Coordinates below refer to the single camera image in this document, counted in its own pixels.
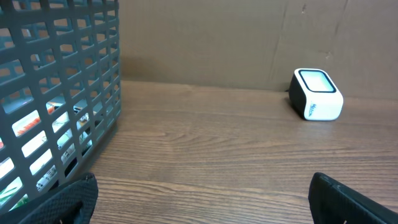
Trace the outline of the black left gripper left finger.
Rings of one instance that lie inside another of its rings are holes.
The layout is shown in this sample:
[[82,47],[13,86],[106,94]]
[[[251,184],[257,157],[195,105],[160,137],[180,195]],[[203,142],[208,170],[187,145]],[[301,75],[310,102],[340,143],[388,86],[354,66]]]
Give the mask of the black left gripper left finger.
[[93,216],[98,193],[96,177],[88,172],[21,207],[2,214],[1,224],[86,224]]

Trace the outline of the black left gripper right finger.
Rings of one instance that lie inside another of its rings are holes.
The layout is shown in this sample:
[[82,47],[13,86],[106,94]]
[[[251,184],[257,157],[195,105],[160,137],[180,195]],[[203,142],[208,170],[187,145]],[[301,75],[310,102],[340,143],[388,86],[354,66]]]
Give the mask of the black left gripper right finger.
[[397,223],[397,213],[321,172],[314,173],[308,191],[313,222]]

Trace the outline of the yellow snack packet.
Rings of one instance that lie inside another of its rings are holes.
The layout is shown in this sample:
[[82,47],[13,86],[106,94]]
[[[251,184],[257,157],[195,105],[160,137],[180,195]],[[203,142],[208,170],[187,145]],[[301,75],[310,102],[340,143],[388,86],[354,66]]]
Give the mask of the yellow snack packet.
[[[47,111],[51,114],[56,109],[61,106],[60,103],[49,101],[46,104]],[[77,129],[81,129],[88,121],[90,117],[89,114],[84,114],[77,122]],[[30,129],[32,129],[36,124],[40,122],[39,113],[35,110],[29,113],[27,116],[23,117],[16,123],[12,125],[12,129],[16,136],[20,136]],[[59,116],[53,123],[52,128],[56,132],[62,126],[69,122],[68,113],[65,112],[61,116]],[[63,133],[60,138],[57,140],[57,146],[61,149],[69,139],[72,138],[72,131],[68,129]],[[24,156],[29,156],[33,152],[35,152],[43,143],[47,141],[47,135],[44,131],[41,131],[38,135],[34,136],[30,141],[28,141],[24,146],[22,146],[22,153]],[[61,160],[65,163],[69,157],[76,151],[74,144],[71,144],[68,149],[61,156]],[[48,161],[52,158],[52,153],[50,150],[47,150],[43,155],[41,155],[33,164],[30,166],[30,171],[32,174],[36,174],[41,168],[48,163]],[[12,159],[7,158],[1,162],[1,177],[4,177],[14,168],[14,163]],[[49,182],[53,179],[53,177],[57,174],[57,170],[55,166],[52,166],[36,183],[36,187],[38,191],[41,191]],[[7,187],[1,190],[1,205],[4,205],[10,198],[12,198],[22,187],[22,181],[18,177],[13,180]],[[22,198],[13,206],[14,208],[20,207],[21,205],[27,203],[29,201],[29,197],[27,195],[23,195]]]

